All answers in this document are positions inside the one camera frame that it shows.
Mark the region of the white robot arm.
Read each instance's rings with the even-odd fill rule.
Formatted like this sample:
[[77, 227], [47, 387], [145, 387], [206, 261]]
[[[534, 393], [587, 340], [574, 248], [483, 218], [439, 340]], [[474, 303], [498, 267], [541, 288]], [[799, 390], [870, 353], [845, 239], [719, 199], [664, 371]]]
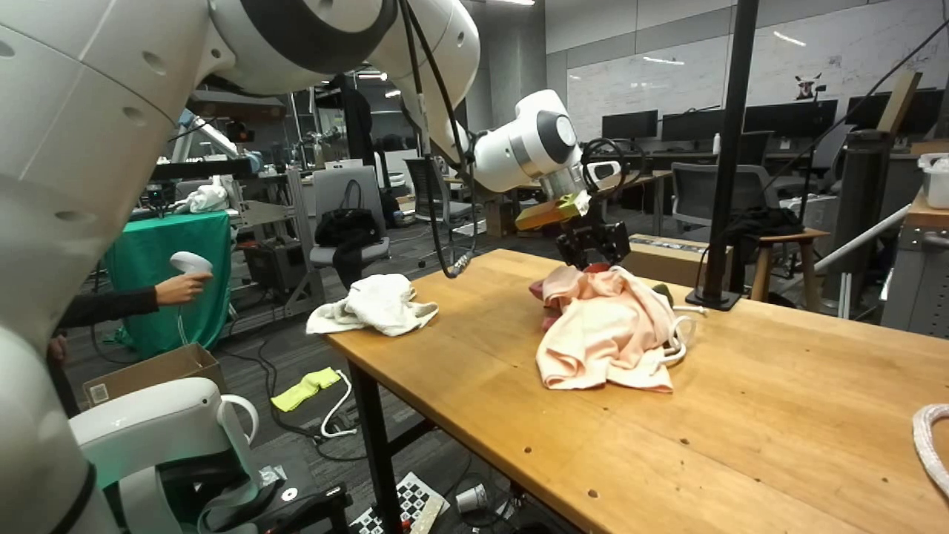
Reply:
[[559, 91], [462, 129], [480, 66], [462, 0], [0, 0], [0, 49], [0, 337], [15, 349], [55, 334], [206, 83], [292, 94], [376, 67], [477, 187], [544, 187], [571, 214], [594, 199]]

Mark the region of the person's hand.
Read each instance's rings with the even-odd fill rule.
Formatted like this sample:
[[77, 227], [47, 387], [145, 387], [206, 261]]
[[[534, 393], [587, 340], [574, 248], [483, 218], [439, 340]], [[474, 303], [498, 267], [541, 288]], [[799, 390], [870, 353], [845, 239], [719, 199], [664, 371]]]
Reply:
[[207, 285], [207, 275], [181, 272], [158, 282], [154, 295], [161, 306], [187, 306], [201, 292], [206, 285]]

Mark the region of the white foreground robot arm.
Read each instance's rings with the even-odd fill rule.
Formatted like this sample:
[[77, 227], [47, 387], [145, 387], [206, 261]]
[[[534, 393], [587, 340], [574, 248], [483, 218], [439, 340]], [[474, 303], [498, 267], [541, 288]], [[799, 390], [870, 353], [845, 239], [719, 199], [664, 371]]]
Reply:
[[29, 340], [3, 331], [0, 368], [3, 534], [181, 531], [161, 475], [181, 468], [200, 482], [200, 465], [212, 460], [230, 460], [235, 482], [200, 508], [200, 534], [231, 531], [270, 502], [249, 451], [255, 430], [238, 417], [238, 407], [255, 408], [207, 377], [145, 384], [69, 417]]

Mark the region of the black gripper orange mount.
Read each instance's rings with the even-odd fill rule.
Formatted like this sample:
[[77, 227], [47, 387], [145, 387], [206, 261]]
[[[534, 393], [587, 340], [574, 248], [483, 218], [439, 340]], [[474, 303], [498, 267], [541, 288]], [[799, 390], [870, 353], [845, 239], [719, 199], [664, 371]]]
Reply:
[[622, 221], [606, 221], [600, 217], [571, 218], [559, 233], [559, 252], [568, 263], [611, 267], [630, 255], [630, 230]]

